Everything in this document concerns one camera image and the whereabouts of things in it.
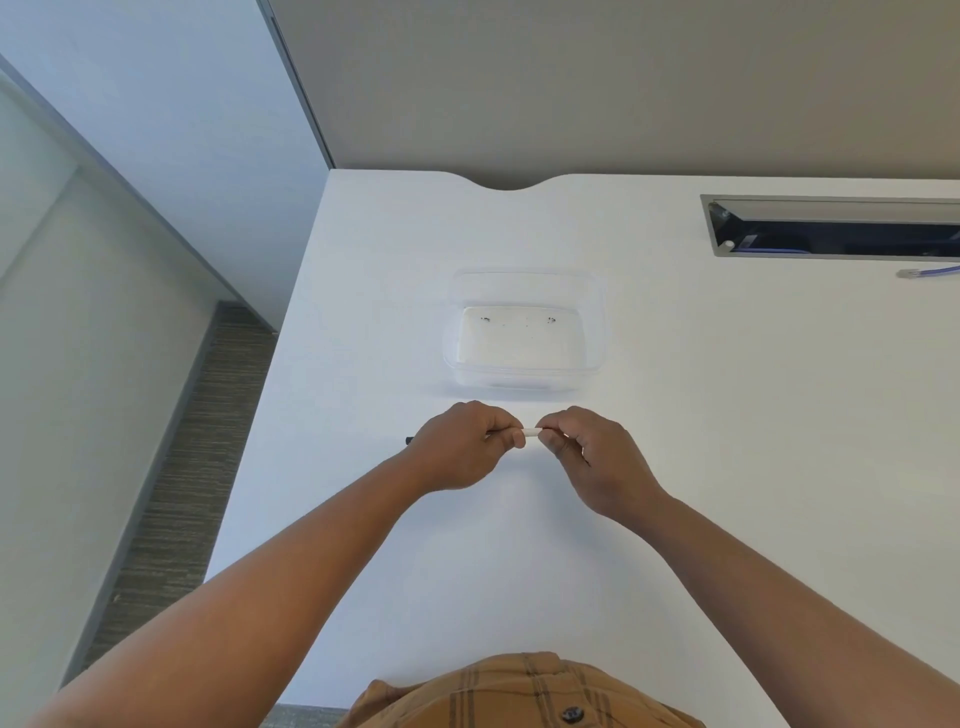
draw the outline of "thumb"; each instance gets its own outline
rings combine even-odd
[[[547,449],[560,460],[560,464],[564,466],[564,470],[571,481],[588,466],[583,454],[574,442],[564,437],[557,430],[544,428],[540,431],[539,437],[540,441],[547,446]]]
[[[525,444],[522,430],[516,427],[500,429],[487,436],[487,450],[497,460],[503,457],[503,453],[507,450],[517,447],[522,448]]]

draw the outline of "hand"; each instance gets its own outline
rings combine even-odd
[[[418,470],[427,492],[467,488],[490,473],[504,452],[526,445],[522,429],[505,409],[457,402],[427,420],[400,456]]]
[[[591,510],[629,528],[669,499],[634,438],[620,423],[583,407],[546,415],[540,441],[564,466],[573,489]]]

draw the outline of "person's left hand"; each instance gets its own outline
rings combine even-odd
[[[457,402],[427,420],[398,457],[417,470],[427,492],[467,488],[490,473],[504,452],[526,445],[522,429],[505,409]]]

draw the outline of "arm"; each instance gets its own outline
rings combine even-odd
[[[958,724],[960,686],[670,497],[623,427],[580,407],[539,426],[584,503],[657,550],[792,728]]]
[[[480,480],[523,447],[521,427],[497,407],[455,404],[403,452],[127,637],[30,725],[260,725],[404,511]]]

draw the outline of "gray wall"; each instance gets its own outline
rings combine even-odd
[[[280,327],[326,165],[256,0],[8,0],[0,55]]]
[[[956,0],[271,0],[334,164],[960,177]]]
[[[228,293],[2,89],[0,135],[23,152],[2,157],[0,188],[31,183],[0,215],[33,226],[0,277],[0,725],[15,726],[60,686]]]

